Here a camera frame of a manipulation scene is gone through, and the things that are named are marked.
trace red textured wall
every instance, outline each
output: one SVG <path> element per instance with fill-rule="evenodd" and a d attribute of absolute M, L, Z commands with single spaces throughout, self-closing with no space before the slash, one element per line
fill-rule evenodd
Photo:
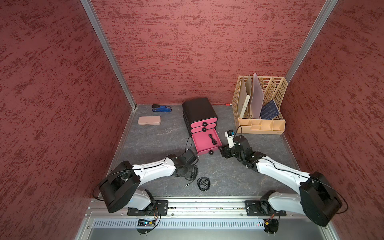
<path fill-rule="evenodd" d="M 289 83 L 285 135 L 349 203 L 342 239 L 384 239 L 384 2 L 339 0 Z"/>
<path fill-rule="evenodd" d="M 238 75 L 284 76 L 324 2 L 92 1 L 140 104 L 225 104 Z"/>
<path fill-rule="evenodd" d="M 2 1 L 0 35 L 0 239 L 73 239 L 130 106 L 80 1 Z"/>

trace beige desk organizer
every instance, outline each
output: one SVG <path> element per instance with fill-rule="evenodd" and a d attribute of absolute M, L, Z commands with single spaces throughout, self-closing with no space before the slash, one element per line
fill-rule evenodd
<path fill-rule="evenodd" d="M 285 78 L 269 76 L 258 76 L 257 78 L 264 93 L 263 106 L 273 99 L 277 107 L 280 109 L 285 90 L 288 86 L 288 83 Z M 248 76 L 239 76 L 237 78 L 236 89 L 232 99 L 232 110 L 233 117 L 235 118 L 236 128 L 241 126 L 241 128 L 243 129 L 243 133 L 282 134 L 285 130 L 285 120 L 281 114 L 272 120 L 250 119 L 249 112 L 248 110 L 246 110 L 243 119 L 238 117 L 237 101 L 239 98 L 240 85 L 242 80 L 247 81 L 247 79 Z"/>

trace aluminum frame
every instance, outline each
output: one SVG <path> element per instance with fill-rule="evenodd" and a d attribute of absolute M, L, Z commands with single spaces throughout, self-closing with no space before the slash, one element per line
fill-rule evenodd
<path fill-rule="evenodd" d="M 193 218 L 193 219 L 255 219 L 248 217 L 245 209 L 246 200 L 259 200 L 260 197 L 154 197 L 157 200 L 168 200 L 168 218 Z M 82 228 L 79 229 L 76 240 L 87 240 L 92 230 L 95 219 L 116 218 L 116 219 L 136 219 L 137 216 L 127 216 L 127 207 L 109 213 L 104 202 L 92 200 L 84 218 Z M 286 217 L 281 219 L 307 218 L 305 215 L 287 212 Z M 320 227 L 324 236 L 328 240 L 339 240 L 339 237 L 332 223 L 326 227 Z"/>
<path fill-rule="evenodd" d="M 317 16 L 310 32 L 308 33 L 307 37 L 304 40 L 303 45 L 301 46 L 298 54 L 296 55 L 296 58 L 294 59 L 287 74 L 285 75 L 285 79 L 287 80 L 288 83 L 292 80 L 293 75 L 296 73 L 301 62 L 304 60 L 304 57 L 306 56 L 309 49 L 311 48 L 317 35 L 319 35 L 319 32 L 323 28 L 325 22 L 327 21 L 329 15 L 331 14 L 337 2 L 338 0 L 326 0 L 326 2 L 324 3 L 324 6 L 320 10 L 319 15 Z"/>
<path fill-rule="evenodd" d="M 124 131 L 121 135 L 121 138 L 120 138 L 118 147 L 116 149 L 115 155 L 113 156 L 111 165 L 109 166 L 109 169 L 108 169 L 108 172 L 106 175 L 108 175 L 118 165 L 118 162 L 119 162 L 125 141 L 128 138 L 129 130 L 131 129 L 132 122 L 133 122 L 133 119 L 135 117 L 136 111 L 137 111 L 137 108 L 132 109 L 131 114 L 129 115 L 127 124 L 125 125 Z"/>
<path fill-rule="evenodd" d="M 295 156 L 293 155 L 293 152 L 291 150 L 291 147 L 289 146 L 289 143 L 287 141 L 287 138 L 285 137 L 284 133 L 282 135 L 280 135 L 281 139 L 283 140 L 283 145 L 285 147 L 285 149 L 287 150 L 288 152 L 288 155 L 289 155 L 289 158 L 291 159 L 291 162 L 293 164 L 293 168 L 296 169 L 296 170 L 299 170 L 300 171 L 300 167 L 299 165 L 297 164 L 297 161 L 296 161 L 296 158 Z"/>
<path fill-rule="evenodd" d="M 107 39 L 107 36 L 105 35 L 103 28 L 101 26 L 101 23 L 99 21 L 99 18 L 97 17 L 96 11 L 92 5 L 91 0 L 80 0 L 81 4 L 83 5 L 85 12 L 88 15 L 89 20 L 91 21 L 91 24 L 93 26 L 93 29 L 96 32 L 97 37 L 99 38 L 99 41 L 105 51 L 105 54 L 108 57 L 108 60 L 116 74 L 116 77 L 118 78 L 120 85 L 125 93 L 125 96 L 127 97 L 129 104 L 131 105 L 132 109 L 136 108 L 136 102 L 133 98 L 133 95 L 131 91 L 128 88 L 127 81 L 125 80 L 125 77 L 121 71 L 121 68 L 119 66 L 119 63 L 112 51 L 111 46 L 109 45 L 109 41 Z"/>

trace stapler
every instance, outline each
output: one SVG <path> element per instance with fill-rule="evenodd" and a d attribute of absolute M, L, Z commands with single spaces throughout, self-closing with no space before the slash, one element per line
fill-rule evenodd
<path fill-rule="evenodd" d="M 170 113 L 172 112 L 172 108 L 169 106 L 159 105 L 159 104 L 152 104 L 152 112 L 165 112 Z"/>

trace black cable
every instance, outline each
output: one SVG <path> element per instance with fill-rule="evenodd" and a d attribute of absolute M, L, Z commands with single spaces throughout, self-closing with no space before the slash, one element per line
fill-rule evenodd
<path fill-rule="evenodd" d="M 241 128 L 241 132 L 240 132 L 240 139 L 241 139 L 241 136 L 243 135 L 243 128 L 241 126 L 238 126 L 237 129 L 236 129 L 236 132 L 235 132 L 235 135 L 233 137 L 236 137 L 236 134 L 237 134 L 237 130 Z"/>
<path fill-rule="evenodd" d="M 188 137 L 187 142 L 185 143 L 185 150 L 184 150 L 184 152 L 187 151 L 187 145 L 188 145 L 188 141 L 189 141 L 190 138 L 191 138 L 191 136 Z"/>
<path fill-rule="evenodd" d="M 128 172 L 128 171 L 129 171 L 129 170 L 124 170 L 124 171 L 120 171 L 120 172 L 114 172 L 114 173 L 111 173 L 111 174 L 107 175 L 103 180 L 101 180 L 100 183 L 101 183 L 101 182 L 104 182 L 105 179 L 109 178 L 110 176 L 112 176 L 112 175 L 114 175 L 114 174 L 118 174 L 118 173 L 122 173 L 122 172 Z M 104 201 L 104 200 L 102 200 L 102 199 L 99 199 L 99 198 L 95 197 L 94 192 L 95 192 L 95 190 L 96 190 L 96 188 L 97 188 L 98 185 L 96 185 L 95 188 L 93 189 L 93 191 L 92 191 L 92 197 L 93 197 L 94 199 L 99 200 L 99 201 Z"/>
<path fill-rule="evenodd" d="M 327 186 L 328 188 L 334 190 L 334 191 L 335 191 L 335 192 L 336 192 L 336 193 L 337 193 L 337 194 L 344 200 L 344 202 L 345 202 L 345 204 L 346 204 L 346 206 L 347 206 L 347 208 L 346 208 L 344 211 L 342 211 L 342 212 L 336 212 L 336 214 L 343 214 L 343 213 L 345 213 L 345 212 L 348 210 L 349 205 L 348 205 L 347 200 L 345 200 L 345 198 L 344 198 L 338 191 L 336 191 L 333 187 L 331 187 L 331 186 L 329 186 L 329 185 L 327 185 L 327 184 L 325 184 L 325 183 L 323 183 L 323 182 L 320 182 L 320 181 L 317 181 L 317 180 L 315 180 L 315 179 L 312 179 L 312 178 L 310 178 L 310 177 L 306 177 L 306 176 L 300 175 L 300 174 L 298 174 L 298 173 L 295 173 L 295 172 L 292 172 L 292 171 L 289 171 L 289 170 L 279 169 L 279 168 L 277 168 L 277 167 L 275 166 L 275 163 L 272 162 L 272 161 L 269 160 L 269 159 L 266 159 L 266 158 L 260 158 L 260 159 L 264 159 L 264 160 L 267 160 L 267 161 L 271 162 L 271 163 L 273 164 L 273 166 L 274 166 L 277 170 L 284 171 L 284 172 L 290 172 L 290 173 L 296 174 L 296 175 L 298 175 L 298 176 L 300 176 L 300 177 L 305 177 L 305 178 L 307 178 L 307 179 L 311 179 L 312 181 L 321 183 L 322 185 Z"/>
<path fill-rule="evenodd" d="M 211 133 L 208 134 L 208 137 L 212 140 L 212 144 L 213 144 L 214 146 L 217 146 L 217 141 L 216 141 L 216 139 L 213 138 L 213 136 L 212 136 Z"/>
<path fill-rule="evenodd" d="M 146 211 L 141 210 L 141 212 L 143 213 L 144 216 L 152 215 L 155 213 L 155 207 L 153 207 L 152 209 L 148 209 Z"/>
<path fill-rule="evenodd" d="M 211 181 L 207 177 L 201 177 L 197 180 L 197 186 L 201 191 L 206 192 L 211 186 Z"/>
<path fill-rule="evenodd" d="M 187 185 L 185 185 L 185 187 L 188 186 L 189 184 L 191 184 L 196 179 L 197 172 L 198 172 L 198 168 L 197 168 L 196 164 L 198 161 L 199 161 L 199 159 L 196 158 L 195 162 L 176 168 L 173 175 L 175 177 L 184 177 L 187 181 L 189 181 L 189 183 Z M 180 175 L 179 171 L 181 171 L 182 168 L 187 168 L 187 172 L 185 174 Z"/>

